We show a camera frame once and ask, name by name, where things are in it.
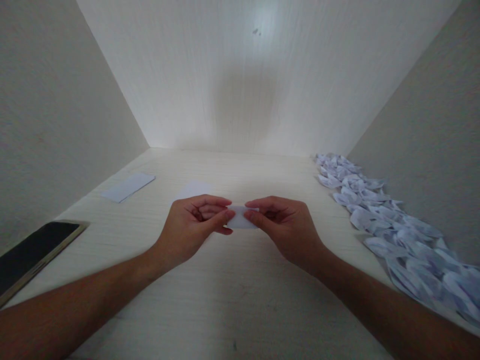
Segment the smartphone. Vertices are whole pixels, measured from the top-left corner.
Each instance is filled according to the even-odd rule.
[[[87,227],[88,222],[52,221],[0,257],[0,308]]]

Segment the white wall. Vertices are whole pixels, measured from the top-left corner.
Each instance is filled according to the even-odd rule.
[[[480,2],[464,1],[349,158],[480,265]]]
[[[152,147],[348,154],[458,0],[78,0]]]
[[[74,0],[1,1],[0,43],[1,254],[148,144]]]

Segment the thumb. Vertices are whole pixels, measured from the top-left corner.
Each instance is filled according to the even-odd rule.
[[[258,211],[245,211],[243,216],[253,225],[262,229],[268,236],[275,230],[276,224]]]
[[[201,223],[202,230],[208,235],[227,224],[235,216],[235,211],[225,210]]]

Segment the forearm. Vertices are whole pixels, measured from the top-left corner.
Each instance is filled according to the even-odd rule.
[[[315,276],[399,359],[480,359],[480,339],[324,251]]]
[[[148,252],[0,312],[1,359],[59,359],[165,271]]]

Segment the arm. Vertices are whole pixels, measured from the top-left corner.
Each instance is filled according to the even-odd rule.
[[[398,359],[480,359],[480,339],[329,251],[307,205],[280,197],[245,204],[245,217],[283,256],[325,284]]]
[[[235,213],[201,195],[173,203],[145,253],[0,312],[0,359],[61,359],[163,274],[190,259]]]

